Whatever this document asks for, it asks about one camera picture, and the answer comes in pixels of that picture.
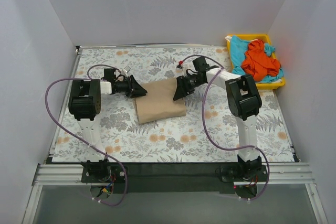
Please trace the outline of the beige t shirt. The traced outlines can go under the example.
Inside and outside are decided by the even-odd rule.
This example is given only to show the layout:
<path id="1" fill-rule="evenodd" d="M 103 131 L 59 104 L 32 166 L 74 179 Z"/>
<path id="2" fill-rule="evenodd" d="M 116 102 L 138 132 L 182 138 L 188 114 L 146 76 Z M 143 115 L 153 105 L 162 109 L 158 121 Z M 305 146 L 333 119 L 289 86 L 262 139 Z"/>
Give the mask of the beige t shirt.
<path id="1" fill-rule="evenodd" d="M 173 100 L 177 88 L 175 78 L 144 83 L 142 87 L 148 93 L 134 100 L 139 124 L 186 116 L 184 100 Z"/>

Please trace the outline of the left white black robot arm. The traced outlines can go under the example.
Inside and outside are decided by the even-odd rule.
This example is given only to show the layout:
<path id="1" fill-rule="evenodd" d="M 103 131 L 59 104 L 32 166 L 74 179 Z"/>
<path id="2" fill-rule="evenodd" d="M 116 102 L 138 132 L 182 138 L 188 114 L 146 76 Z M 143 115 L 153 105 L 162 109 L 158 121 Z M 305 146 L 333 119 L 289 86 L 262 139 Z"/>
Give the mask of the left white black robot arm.
<path id="1" fill-rule="evenodd" d="M 127 98 L 147 95 L 147 91 L 134 78 L 128 76 L 128 67 L 119 70 L 105 68 L 102 79 L 74 80 L 71 85 L 68 109 L 77 120 L 82 138 L 88 145 L 87 160 L 82 163 L 87 175 L 100 182 L 111 178 L 108 158 L 102 153 L 98 115 L 101 112 L 101 96 L 123 93 Z"/>

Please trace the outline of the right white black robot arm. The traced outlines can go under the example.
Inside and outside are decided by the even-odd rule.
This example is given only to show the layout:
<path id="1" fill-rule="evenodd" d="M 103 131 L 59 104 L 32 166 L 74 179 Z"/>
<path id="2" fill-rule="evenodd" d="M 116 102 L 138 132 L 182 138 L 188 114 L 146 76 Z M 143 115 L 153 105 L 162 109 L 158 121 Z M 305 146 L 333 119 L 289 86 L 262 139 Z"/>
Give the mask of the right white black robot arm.
<path id="1" fill-rule="evenodd" d="M 251 75 L 238 75 L 227 72 L 218 62 L 210 66 L 206 56 L 194 55 L 194 70 L 183 71 L 176 78 L 174 101 L 180 100 L 195 91 L 195 88 L 206 84 L 208 90 L 216 85 L 226 91 L 228 106 L 235 117 L 238 127 L 239 146 L 237 162 L 224 168 L 219 168 L 223 181 L 234 179 L 256 179 L 264 168 L 262 165 L 262 151 L 257 146 L 256 121 L 262 100 Z"/>

